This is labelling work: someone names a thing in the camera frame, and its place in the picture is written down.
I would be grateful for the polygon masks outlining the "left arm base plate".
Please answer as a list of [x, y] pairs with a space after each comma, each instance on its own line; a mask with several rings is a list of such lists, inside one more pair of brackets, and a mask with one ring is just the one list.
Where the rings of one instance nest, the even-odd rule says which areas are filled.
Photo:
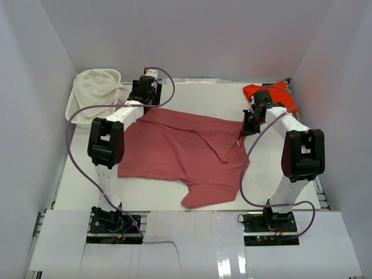
[[87, 231], [87, 244], [141, 245], [145, 232], [146, 216], [132, 214], [133, 220], [120, 211], [105, 211], [96, 206], [91, 208], [91, 217]]

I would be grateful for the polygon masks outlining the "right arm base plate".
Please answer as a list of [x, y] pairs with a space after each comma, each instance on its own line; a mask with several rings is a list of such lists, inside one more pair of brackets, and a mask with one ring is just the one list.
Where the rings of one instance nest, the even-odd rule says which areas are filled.
[[292, 212], [273, 213], [270, 208], [264, 208], [261, 213], [240, 213], [237, 220], [243, 226], [246, 247], [299, 245]]

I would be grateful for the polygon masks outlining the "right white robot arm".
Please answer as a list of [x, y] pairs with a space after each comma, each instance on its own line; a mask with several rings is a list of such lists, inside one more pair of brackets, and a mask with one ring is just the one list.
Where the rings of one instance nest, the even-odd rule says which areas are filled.
[[281, 155], [282, 178], [274, 193], [264, 205], [259, 220], [271, 232], [283, 228], [293, 216], [292, 209], [300, 205], [299, 194], [309, 182], [325, 171], [324, 133], [300, 123], [291, 108], [273, 101], [272, 87], [266, 86], [253, 93], [250, 109], [244, 111], [240, 137], [257, 135], [262, 138], [270, 128], [284, 140]]

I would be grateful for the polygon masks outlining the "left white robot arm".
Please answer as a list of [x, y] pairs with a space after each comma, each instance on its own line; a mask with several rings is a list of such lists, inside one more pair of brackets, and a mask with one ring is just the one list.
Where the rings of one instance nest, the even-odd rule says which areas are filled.
[[162, 86], [158, 71], [149, 69], [133, 81], [124, 106], [106, 118], [96, 117], [91, 123], [88, 156], [95, 166], [100, 204], [105, 208], [121, 207], [117, 189], [118, 166], [124, 156], [124, 132], [146, 114], [152, 105], [160, 104]]

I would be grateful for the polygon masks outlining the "pink t shirt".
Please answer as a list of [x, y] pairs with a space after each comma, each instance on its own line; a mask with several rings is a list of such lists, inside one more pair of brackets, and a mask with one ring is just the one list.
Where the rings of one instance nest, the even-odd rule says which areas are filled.
[[242, 124], [153, 108], [124, 132], [122, 178], [181, 180], [186, 208], [234, 201], [244, 162]]

